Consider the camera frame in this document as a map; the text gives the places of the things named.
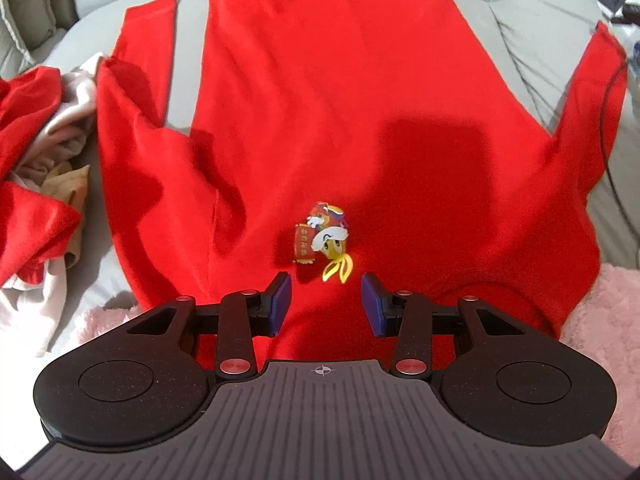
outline metal screw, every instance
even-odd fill
[[[396,363],[396,370],[405,375],[418,375],[427,371],[427,365],[420,359],[402,359]]]
[[[251,369],[251,363],[246,359],[225,359],[220,363],[220,371],[229,375],[244,374]]]

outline cartoon face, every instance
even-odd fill
[[[330,260],[335,260],[346,250],[345,240],[325,240],[322,245],[322,254]]]

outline yellow rabbit ear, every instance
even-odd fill
[[[353,260],[348,254],[342,255],[340,261],[340,281],[345,283],[353,270]]]
[[[322,271],[322,280],[326,282],[330,277],[332,277],[338,270],[340,269],[340,258],[336,260],[330,261],[327,266]]]

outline gray sofa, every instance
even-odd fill
[[[2,18],[13,27],[3,76],[11,76],[35,62],[72,69],[95,52],[109,53],[127,7],[149,0],[3,0]],[[502,77],[520,103],[549,134],[573,70],[602,19],[595,0],[455,0]],[[207,0],[180,0],[177,41],[168,109],[168,123],[188,129],[194,113]],[[610,165],[636,227],[640,228],[640,128],[627,93]],[[69,321],[92,306],[129,306],[134,298],[111,245],[104,211],[95,142],[81,155],[92,165],[87,218],[82,237],[81,263],[69,274],[68,301],[54,348],[62,348]],[[638,245],[603,180],[590,194],[588,211],[596,228],[605,262],[628,268],[638,266]]]

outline cartoon character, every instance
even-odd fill
[[[315,253],[321,252],[329,260],[322,280],[326,282],[337,273],[345,283],[353,270],[353,260],[346,252],[348,235],[344,211],[327,202],[318,202],[306,218],[306,224],[296,226],[296,262],[311,264],[315,261]]]

